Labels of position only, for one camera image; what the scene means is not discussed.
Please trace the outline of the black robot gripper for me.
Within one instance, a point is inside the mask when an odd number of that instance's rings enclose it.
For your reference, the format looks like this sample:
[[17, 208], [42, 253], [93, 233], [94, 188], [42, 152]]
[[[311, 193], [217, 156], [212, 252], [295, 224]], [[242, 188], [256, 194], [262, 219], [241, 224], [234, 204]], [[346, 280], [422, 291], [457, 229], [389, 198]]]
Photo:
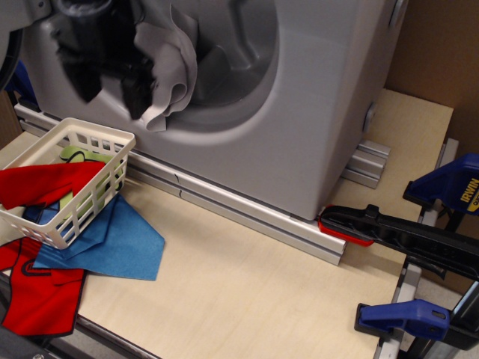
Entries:
[[121, 79], [123, 102], [132, 120], [152, 106], [153, 61], [134, 44], [132, 11], [61, 13], [51, 36], [64, 72], [84, 102], [100, 93], [101, 75], [107, 75]]

